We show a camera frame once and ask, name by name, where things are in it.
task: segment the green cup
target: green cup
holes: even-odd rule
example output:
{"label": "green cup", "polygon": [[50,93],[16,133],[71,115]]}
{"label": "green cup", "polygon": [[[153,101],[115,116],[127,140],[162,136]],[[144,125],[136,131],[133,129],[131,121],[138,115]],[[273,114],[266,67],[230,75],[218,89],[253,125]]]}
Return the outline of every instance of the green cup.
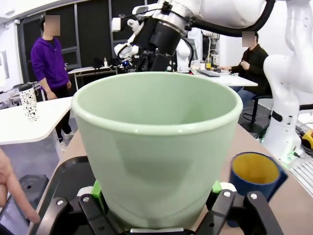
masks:
{"label": "green cup", "polygon": [[92,171],[126,227],[190,227],[199,217],[243,109],[230,88],[192,75],[116,75],[72,102]]}

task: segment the keyboard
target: keyboard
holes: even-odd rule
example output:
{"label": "keyboard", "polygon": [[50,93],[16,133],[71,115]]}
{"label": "keyboard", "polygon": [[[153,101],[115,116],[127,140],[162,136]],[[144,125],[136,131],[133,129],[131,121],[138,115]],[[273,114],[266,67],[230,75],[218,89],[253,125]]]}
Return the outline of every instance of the keyboard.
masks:
{"label": "keyboard", "polygon": [[209,77],[220,77],[218,72],[213,72],[209,70],[197,70],[199,73],[209,76]]}

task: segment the purple hoodie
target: purple hoodie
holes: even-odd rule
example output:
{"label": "purple hoodie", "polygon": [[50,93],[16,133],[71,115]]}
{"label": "purple hoodie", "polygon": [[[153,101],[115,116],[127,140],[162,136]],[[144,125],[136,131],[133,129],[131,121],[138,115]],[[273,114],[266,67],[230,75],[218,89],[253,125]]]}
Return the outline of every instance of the purple hoodie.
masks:
{"label": "purple hoodie", "polygon": [[39,38],[31,50],[31,63],[37,80],[46,78],[51,89],[68,83],[61,44],[55,38],[53,41],[55,48],[50,42]]}

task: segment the person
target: person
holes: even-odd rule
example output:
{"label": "person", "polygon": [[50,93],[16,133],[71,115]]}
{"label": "person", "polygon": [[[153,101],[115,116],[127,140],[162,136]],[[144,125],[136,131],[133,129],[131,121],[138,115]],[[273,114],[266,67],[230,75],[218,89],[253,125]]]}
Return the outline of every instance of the person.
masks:
{"label": "person", "polygon": [[[37,39],[31,50],[34,73],[48,100],[69,97],[69,89],[72,84],[65,68],[61,44],[54,38],[54,36],[60,35],[60,16],[43,17],[40,27],[43,36]],[[66,140],[74,136],[74,132],[68,123],[69,116],[70,112],[56,126],[56,132],[63,151],[67,145],[63,140],[61,131],[64,131]]]}
{"label": "person", "polygon": [[[11,193],[18,207],[25,216],[33,223],[39,223],[40,217],[30,205],[19,180],[16,178],[10,159],[0,148],[0,208],[6,204],[7,194]],[[3,225],[0,224],[1,235],[12,235]]]}
{"label": "person", "polygon": [[259,45],[259,34],[253,32],[252,37],[243,35],[243,46],[249,46],[244,52],[242,60],[237,66],[221,66],[222,70],[239,73],[240,77],[255,82],[257,87],[232,87],[243,101],[244,109],[249,100],[256,95],[270,93],[270,86],[264,74],[263,64],[268,57],[266,51]]}

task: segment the black and white patterned cup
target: black and white patterned cup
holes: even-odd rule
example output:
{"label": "black and white patterned cup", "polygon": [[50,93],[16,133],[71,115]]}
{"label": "black and white patterned cup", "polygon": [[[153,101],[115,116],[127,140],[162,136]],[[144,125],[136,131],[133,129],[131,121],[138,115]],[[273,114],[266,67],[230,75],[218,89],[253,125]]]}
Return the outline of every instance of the black and white patterned cup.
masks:
{"label": "black and white patterned cup", "polygon": [[29,121],[38,119],[37,100],[33,85],[24,84],[19,88],[21,103]]}

